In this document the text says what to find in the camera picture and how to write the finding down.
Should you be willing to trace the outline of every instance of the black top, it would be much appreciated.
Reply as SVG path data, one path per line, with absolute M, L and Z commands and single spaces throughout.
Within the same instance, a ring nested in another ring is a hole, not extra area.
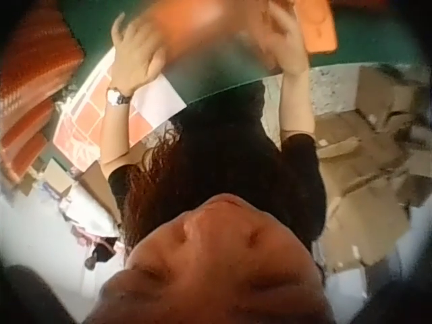
M 163 213 L 169 213 L 165 221 L 216 194 L 232 193 L 275 216 L 310 249 L 323 230 L 326 212 L 315 141 L 307 134 L 296 134 L 279 150 L 260 121 L 263 90 L 256 83 L 225 91 L 171 119 L 181 134 L 178 145 L 184 158 L 176 159 L 167 181 L 179 174 L 186 181 L 180 189 L 173 184 L 163 201 L 175 205 L 172 201 L 177 199 L 187 209 L 162 207 Z M 136 167 L 124 165 L 109 176 L 120 211 L 129 190 L 128 172 Z

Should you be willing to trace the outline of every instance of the person in background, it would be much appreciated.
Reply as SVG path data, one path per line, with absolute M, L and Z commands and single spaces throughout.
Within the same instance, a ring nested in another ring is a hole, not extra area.
M 86 269 L 93 271 L 97 263 L 106 263 L 111 260 L 115 255 L 114 245 L 116 242 L 117 238 L 101 238 L 96 242 L 92 255 L 84 262 Z
M 267 50 L 283 70 L 281 148 L 267 137 L 255 82 L 171 119 L 141 168 L 129 156 L 134 91 L 165 65 L 163 35 L 140 16 L 115 46 L 101 167 L 122 213 L 126 266 L 85 323 L 333 323 L 311 245 L 325 223 L 309 64 L 294 8 L 270 2 L 283 33 Z

